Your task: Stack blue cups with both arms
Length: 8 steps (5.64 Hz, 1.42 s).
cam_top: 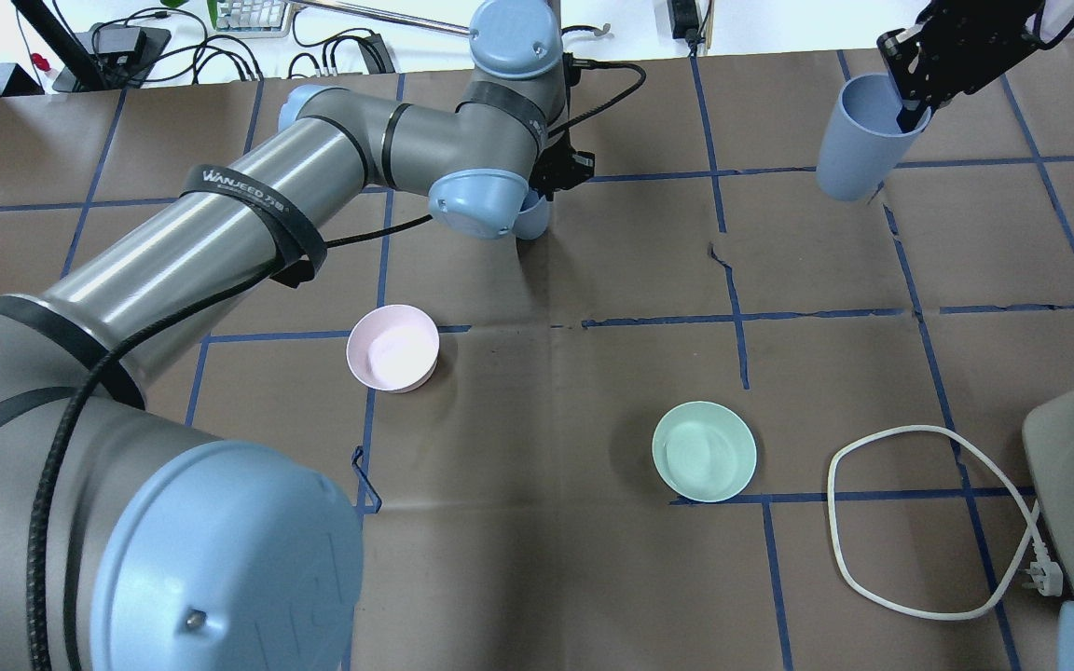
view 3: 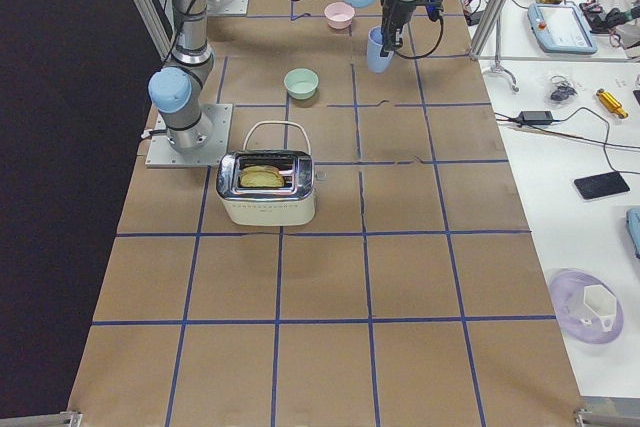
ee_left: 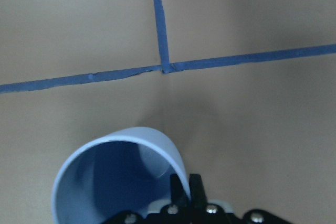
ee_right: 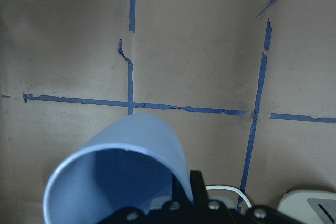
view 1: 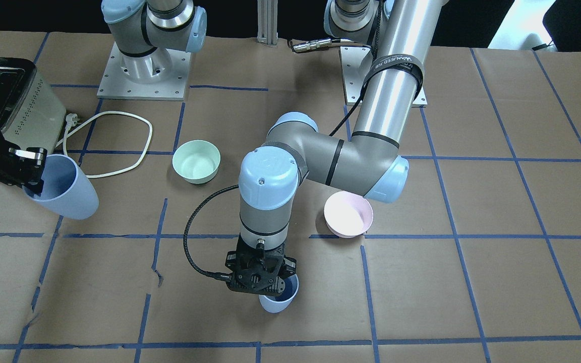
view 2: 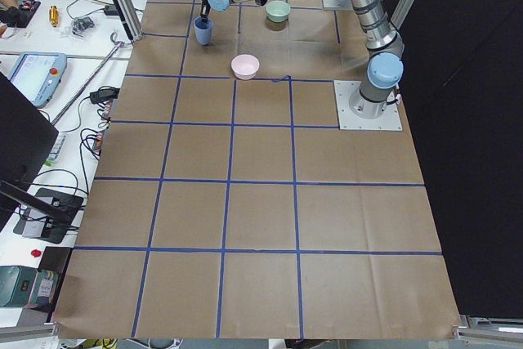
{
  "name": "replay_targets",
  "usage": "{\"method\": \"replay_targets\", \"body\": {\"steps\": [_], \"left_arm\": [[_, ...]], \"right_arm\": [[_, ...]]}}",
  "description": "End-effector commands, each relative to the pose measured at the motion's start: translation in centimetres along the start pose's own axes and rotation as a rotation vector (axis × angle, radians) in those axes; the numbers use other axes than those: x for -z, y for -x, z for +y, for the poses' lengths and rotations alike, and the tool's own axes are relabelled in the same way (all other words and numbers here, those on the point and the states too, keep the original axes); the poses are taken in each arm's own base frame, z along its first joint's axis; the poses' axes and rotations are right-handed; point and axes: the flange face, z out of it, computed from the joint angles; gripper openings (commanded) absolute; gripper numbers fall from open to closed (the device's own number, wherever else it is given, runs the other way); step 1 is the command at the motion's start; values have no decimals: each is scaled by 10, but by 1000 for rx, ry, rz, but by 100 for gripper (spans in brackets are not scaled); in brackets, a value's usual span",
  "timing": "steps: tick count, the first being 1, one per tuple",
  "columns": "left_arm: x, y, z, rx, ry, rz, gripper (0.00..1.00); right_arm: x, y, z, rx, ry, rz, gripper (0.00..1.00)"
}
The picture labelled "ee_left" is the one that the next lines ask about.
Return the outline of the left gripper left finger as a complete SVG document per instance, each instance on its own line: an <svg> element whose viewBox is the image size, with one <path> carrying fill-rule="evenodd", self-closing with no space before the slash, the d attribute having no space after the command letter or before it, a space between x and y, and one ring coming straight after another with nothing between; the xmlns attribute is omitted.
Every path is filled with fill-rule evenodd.
<svg viewBox="0 0 336 224"><path fill-rule="evenodd" d="M170 175L171 203L178 207L187 207L189 205L188 196L182 186L181 180L177 174Z"/></svg>

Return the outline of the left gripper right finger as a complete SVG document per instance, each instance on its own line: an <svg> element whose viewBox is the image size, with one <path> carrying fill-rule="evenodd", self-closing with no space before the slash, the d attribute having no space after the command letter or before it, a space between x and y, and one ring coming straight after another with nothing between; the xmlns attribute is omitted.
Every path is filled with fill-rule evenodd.
<svg viewBox="0 0 336 224"><path fill-rule="evenodd" d="M191 193L191 203L193 206L206 206L207 197L200 174L190 174L189 186Z"/></svg>

